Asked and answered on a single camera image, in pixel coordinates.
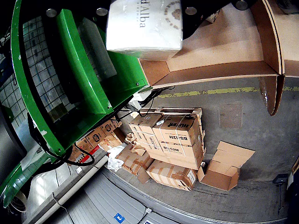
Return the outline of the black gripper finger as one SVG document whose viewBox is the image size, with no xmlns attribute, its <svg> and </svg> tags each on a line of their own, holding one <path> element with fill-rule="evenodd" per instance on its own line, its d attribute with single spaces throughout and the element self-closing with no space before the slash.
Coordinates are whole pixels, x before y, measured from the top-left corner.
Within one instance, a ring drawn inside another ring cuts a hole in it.
<svg viewBox="0 0 299 224">
<path fill-rule="evenodd" d="M 46 13 L 48 9 L 54 9 L 57 14 L 62 9 L 68 9 L 78 15 L 88 18 L 101 30 L 107 27 L 110 0 L 33 0 L 33 9 Z"/>
<path fill-rule="evenodd" d="M 183 39 L 189 38 L 205 19 L 230 3 L 238 10 L 246 10 L 256 0 L 182 0 Z"/>
</svg>

